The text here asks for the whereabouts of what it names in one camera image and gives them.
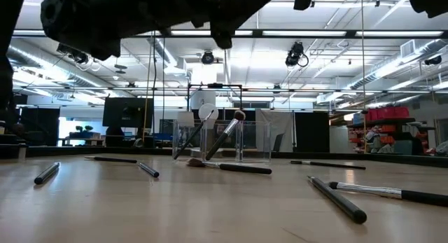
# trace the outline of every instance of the computer screen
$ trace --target computer screen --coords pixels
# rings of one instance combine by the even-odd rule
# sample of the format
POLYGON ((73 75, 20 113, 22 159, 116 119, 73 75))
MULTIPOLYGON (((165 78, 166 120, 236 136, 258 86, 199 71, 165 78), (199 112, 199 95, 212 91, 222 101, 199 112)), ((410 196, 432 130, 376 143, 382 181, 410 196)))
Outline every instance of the computer screen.
MULTIPOLYGON (((143 127, 146 99, 108 97, 104 102, 104 127, 143 127)), ((153 124, 154 99, 148 99, 146 125, 151 128, 153 124)))

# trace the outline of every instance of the desk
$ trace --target desk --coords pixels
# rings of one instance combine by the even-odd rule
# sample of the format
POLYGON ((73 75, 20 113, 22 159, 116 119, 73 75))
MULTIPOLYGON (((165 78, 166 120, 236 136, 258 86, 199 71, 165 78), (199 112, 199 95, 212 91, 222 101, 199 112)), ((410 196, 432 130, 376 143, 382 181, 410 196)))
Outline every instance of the desk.
POLYGON ((58 138, 58 141, 62 141, 62 146, 70 145, 70 141, 85 141, 86 145, 97 146, 98 141, 103 146, 104 139, 99 138, 58 138))
POLYGON ((353 161, 366 166, 363 171, 277 159, 265 176, 190 168, 169 156, 104 155, 137 159, 160 177, 79 155, 0 163, 0 216, 8 218, 0 219, 1 242, 446 242, 446 207, 340 192, 367 213, 356 225, 310 186, 307 175, 446 195, 448 169, 353 161), (34 177, 56 161, 59 172, 35 187, 34 177))

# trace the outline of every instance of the brush bristles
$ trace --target brush bristles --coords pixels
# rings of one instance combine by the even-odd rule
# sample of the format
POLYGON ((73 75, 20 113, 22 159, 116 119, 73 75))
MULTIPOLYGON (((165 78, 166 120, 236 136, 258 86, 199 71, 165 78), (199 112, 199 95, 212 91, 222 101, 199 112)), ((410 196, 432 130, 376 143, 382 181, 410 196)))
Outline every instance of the brush bristles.
POLYGON ((243 111, 236 110, 233 118, 236 118, 237 120, 246 120, 246 114, 243 111))
POLYGON ((196 158, 191 158, 187 161, 187 166, 189 167, 205 167, 205 164, 196 158))

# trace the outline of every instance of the shelf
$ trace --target shelf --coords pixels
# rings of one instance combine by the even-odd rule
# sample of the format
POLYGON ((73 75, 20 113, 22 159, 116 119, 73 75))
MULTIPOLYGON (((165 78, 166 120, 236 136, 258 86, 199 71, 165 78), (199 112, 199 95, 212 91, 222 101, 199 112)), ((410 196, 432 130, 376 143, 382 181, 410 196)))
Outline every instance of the shelf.
MULTIPOLYGON (((414 118, 392 118, 392 119, 385 119, 385 120, 373 120, 366 123, 367 127, 372 127, 374 125, 402 125, 409 122, 415 121, 414 118)), ((353 125, 347 125, 347 127, 364 127, 364 123, 357 123, 353 125)))

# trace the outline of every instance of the clear acrylic container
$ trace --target clear acrylic container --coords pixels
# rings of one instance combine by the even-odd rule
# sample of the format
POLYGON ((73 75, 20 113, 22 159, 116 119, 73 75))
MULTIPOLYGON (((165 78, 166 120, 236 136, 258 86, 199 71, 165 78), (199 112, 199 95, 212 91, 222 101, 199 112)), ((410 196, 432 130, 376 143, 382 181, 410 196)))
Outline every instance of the clear acrylic container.
MULTIPOLYGON (((191 151, 191 157, 206 160, 207 153, 223 135, 231 120, 217 120, 214 125, 202 127, 200 132, 187 147, 191 151)), ((199 126, 200 120, 195 120, 194 127, 182 127, 174 121, 173 130, 173 157, 181 149, 186 139, 199 126)), ((211 162, 263 162, 269 163, 271 159, 270 124, 258 121, 238 122, 220 148, 210 159, 211 162)))

